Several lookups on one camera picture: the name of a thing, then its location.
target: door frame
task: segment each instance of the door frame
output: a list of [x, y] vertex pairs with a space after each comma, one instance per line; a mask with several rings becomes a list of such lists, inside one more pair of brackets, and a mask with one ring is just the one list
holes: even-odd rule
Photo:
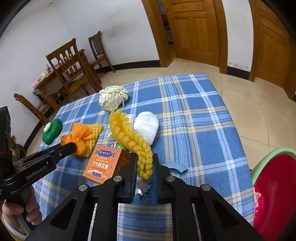
[[[256, 4], [256, 0], [249, 0], [251, 12], [252, 12], [252, 19], [253, 19], [253, 29], [254, 29], [254, 47], [253, 47], [253, 60], [252, 66], [249, 76], [249, 81], [254, 82], [257, 67], [259, 64], [259, 54], [260, 54], [260, 18], [259, 18], [259, 9]], [[291, 59], [289, 63], [289, 69], [284, 85], [284, 90], [289, 97], [289, 99], [293, 99], [296, 90], [296, 45], [292, 41], [291, 44]]]
[[[212, 0], [215, 8], [218, 37], [219, 37], [219, 68], [221, 74], [226, 74], [228, 58], [228, 40], [226, 18], [222, 0]], [[142, 0], [148, 21], [153, 33], [156, 48], [162, 68], [168, 67], [172, 63], [168, 40], [156, 0]]]

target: blue plaid tablecloth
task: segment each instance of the blue plaid tablecloth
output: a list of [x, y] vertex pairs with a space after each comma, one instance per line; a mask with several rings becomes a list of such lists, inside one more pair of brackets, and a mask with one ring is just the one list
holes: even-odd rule
[[[167, 76], [124, 87], [129, 93], [123, 112], [138, 115], [151, 111], [159, 119], [151, 148], [160, 163], [182, 163], [189, 170], [176, 176], [190, 185], [210, 184], [253, 223], [254, 198], [246, 156], [232, 118], [207, 76]], [[99, 105], [99, 93], [63, 106], [55, 118], [61, 119], [63, 128], [52, 145], [71, 133], [73, 122], [103, 124], [97, 143], [111, 145], [106, 141], [109, 112]], [[42, 143], [39, 150], [48, 147]], [[35, 184], [43, 218], [78, 185], [94, 186], [83, 177], [87, 161], [70, 155]], [[133, 204], [119, 205], [118, 240], [173, 240], [171, 206], [157, 205], [151, 193]]]

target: white oval on green object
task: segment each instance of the white oval on green object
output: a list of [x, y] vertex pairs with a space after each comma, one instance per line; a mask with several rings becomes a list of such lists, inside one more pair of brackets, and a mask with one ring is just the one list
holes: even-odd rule
[[51, 122], [47, 123], [43, 129], [44, 133], [47, 133], [51, 127], [52, 127], [52, 123]]

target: door panel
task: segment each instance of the door panel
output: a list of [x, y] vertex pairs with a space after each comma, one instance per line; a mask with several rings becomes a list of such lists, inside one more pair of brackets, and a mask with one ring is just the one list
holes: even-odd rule
[[256, 1], [260, 22], [256, 76], [284, 88], [291, 55], [290, 36], [277, 16], [261, 0]]
[[219, 65], [219, 39], [212, 0], [163, 0], [176, 57]]

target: silver screw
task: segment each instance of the silver screw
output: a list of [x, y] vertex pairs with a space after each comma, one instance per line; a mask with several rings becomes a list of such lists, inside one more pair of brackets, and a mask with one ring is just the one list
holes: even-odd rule
[[115, 176], [115, 177], [113, 177], [113, 180], [115, 182], [120, 182], [122, 180], [122, 176]]
[[79, 186], [78, 189], [83, 192], [83, 191], [85, 191], [87, 189], [87, 185], [82, 184], [82, 185]]
[[203, 189], [204, 191], [209, 191], [209, 190], [211, 190], [211, 186], [208, 185], [208, 184], [204, 184], [204, 185], [202, 185], [202, 189]]
[[176, 178], [174, 177], [174, 176], [168, 176], [167, 177], [167, 181], [168, 182], [173, 182], [173, 181], [175, 181], [176, 180]]

